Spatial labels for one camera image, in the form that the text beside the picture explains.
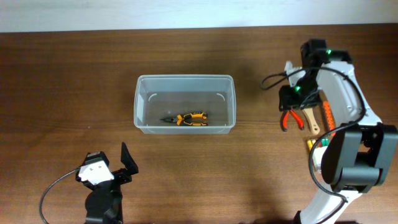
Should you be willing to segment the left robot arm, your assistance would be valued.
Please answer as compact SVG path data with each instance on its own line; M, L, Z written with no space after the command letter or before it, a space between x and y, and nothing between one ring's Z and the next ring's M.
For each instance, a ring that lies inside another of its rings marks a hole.
M121 186L130 183L139 168L124 142L121 143L123 168L111 171L103 151L88 153L78 168L75 179L91 190L85 200L86 223L123 224Z

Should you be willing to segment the orange black long-nose pliers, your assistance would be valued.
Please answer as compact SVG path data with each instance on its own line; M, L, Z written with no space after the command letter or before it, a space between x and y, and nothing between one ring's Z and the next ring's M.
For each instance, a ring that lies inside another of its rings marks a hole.
M176 117L162 118L166 123L175 123L177 126L207 126L208 114L205 112L192 112L187 114L178 114Z

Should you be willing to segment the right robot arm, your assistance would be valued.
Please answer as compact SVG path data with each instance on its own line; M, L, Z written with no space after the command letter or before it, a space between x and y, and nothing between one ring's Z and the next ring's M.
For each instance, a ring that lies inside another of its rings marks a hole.
M318 191L299 210L294 223L335 223L348 205L387 177L397 146L397 128L383 124L368 105L345 50L332 50L325 40L310 39L300 48L302 65L285 65L289 81L279 90L283 113L314 107L324 94L335 127L322 135L331 137L310 150L308 168Z

